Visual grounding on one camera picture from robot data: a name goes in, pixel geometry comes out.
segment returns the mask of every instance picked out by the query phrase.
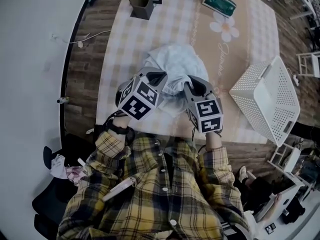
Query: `tissue box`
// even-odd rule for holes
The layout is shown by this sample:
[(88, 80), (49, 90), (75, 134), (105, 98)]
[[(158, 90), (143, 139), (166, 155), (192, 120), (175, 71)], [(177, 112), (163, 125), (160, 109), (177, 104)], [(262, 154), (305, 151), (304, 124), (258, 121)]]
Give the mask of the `tissue box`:
[(202, 4), (229, 18), (237, 5), (231, 0), (203, 0)]
[(133, 8), (131, 17), (149, 20), (154, 10), (152, 0), (129, 0)]

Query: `floor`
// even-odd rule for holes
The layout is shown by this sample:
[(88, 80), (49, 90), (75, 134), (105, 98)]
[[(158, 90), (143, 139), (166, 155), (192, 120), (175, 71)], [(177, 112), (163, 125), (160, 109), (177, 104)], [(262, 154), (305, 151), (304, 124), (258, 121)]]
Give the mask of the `floor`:
[[(93, 6), (88, 6), (76, 35), (76, 40), (82, 40), (87, 34), (97, 34), (110, 30), (121, 0), (97, 0)], [(308, 52), (308, 39), (305, 28), (308, 26), (305, 18), (290, 21), (288, 16), (301, 11), (302, 4), (294, 1), (286, 4), (284, 0), (273, 0), (268, 3), (275, 11), (280, 55), (284, 64), (291, 72), (298, 72), (298, 62), (295, 54)], [(104, 33), (84, 42), (83, 48), (74, 45), (67, 74), (66, 95), (70, 103), (65, 106), (65, 128), (67, 132), (92, 141), (92, 135), (86, 131), (93, 128), (96, 121), (101, 69), (104, 61), (109, 33)], [(301, 113), (299, 122), (308, 125), (320, 125), (319, 116), (319, 80), (316, 78), (300, 78), (300, 87), (296, 89)], [(273, 168), (266, 162), (275, 149), (269, 142), (262, 144), (225, 143), (233, 171), (242, 165), (257, 176), (268, 175)]]

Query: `shoe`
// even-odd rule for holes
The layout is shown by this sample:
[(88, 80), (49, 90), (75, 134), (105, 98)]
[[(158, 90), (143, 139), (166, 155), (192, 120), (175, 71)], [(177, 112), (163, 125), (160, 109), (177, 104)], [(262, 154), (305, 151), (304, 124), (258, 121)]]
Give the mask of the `shoe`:
[(245, 166), (242, 166), (239, 170), (239, 181), (242, 183), (242, 181), (246, 178), (248, 178), (247, 169)]

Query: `cardboard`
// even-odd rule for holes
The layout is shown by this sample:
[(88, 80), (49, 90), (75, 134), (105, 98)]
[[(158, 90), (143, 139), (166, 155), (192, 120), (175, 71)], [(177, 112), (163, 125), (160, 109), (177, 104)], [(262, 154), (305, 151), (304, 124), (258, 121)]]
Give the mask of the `cardboard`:
[(154, 10), (154, 2), (152, 0), (129, 0), (133, 12), (131, 17), (149, 20)]

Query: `green tissue box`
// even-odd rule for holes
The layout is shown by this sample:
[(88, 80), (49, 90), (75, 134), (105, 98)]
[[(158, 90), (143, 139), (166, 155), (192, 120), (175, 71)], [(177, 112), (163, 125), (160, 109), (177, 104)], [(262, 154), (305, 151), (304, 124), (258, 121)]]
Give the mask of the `green tissue box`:
[(231, 0), (203, 0), (202, 4), (228, 18), (234, 13), (237, 7)]

